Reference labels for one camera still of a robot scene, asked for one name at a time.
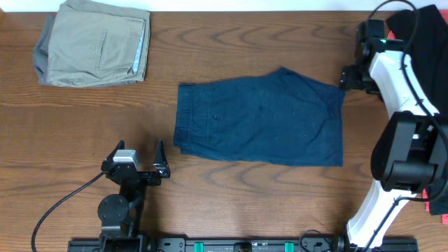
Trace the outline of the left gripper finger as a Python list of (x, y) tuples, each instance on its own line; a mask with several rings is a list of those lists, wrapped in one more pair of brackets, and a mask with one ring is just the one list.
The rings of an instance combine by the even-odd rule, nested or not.
[(113, 151), (107, 156), (106, 161), (107, 162), (112, 162), (113, 161), (113, 157), (115, 156), (117, 151), (122, 150), (124, 148), (125, 148), (125, 142), (123, 140), (120, 140), (118, 142), (117, 146), (113, 149)]
[(165, 145), (163, 140), (159, 139), (153, 160), (154, 165), (168, 165), (168, 161), (165, 155)]

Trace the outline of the navy blue shorts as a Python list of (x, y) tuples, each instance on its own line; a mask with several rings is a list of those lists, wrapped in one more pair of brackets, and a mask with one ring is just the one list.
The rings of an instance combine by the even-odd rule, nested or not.
[(212, 160), (341, 167), (344, 96), (338, 87), (286, 68), (182, 83), (174, 145)]

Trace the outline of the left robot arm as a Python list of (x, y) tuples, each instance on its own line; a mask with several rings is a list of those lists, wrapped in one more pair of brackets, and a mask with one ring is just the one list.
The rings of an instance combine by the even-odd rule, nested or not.
[(155, 242), (139, 231), (146, 189), (159, 186), (171, 171), (163, 141), (159, 140), (153, 161), (154, 171), (139, 169), (135, 150), (120, 141), (101, 164), (106, 178), (120, 186), (119, 193), (106, 196), (97, 209), (101, 221), (100, 251), (156, 251)]

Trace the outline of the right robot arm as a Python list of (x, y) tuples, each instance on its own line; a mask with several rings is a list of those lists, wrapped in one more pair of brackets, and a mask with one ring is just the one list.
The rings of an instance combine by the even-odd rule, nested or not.
[(342, 69), (340, 89), (380, 96), (388, 123), (371, 155), (370, 190), (335, 250), (417, 251), (414, 240), (384, 235), (406, 203), (418, 202), (419, 193), (444, 180), (447, 119), (422, 90), (405, 43), (387, 39), (381, 20), (359, 24), (355, 58)]

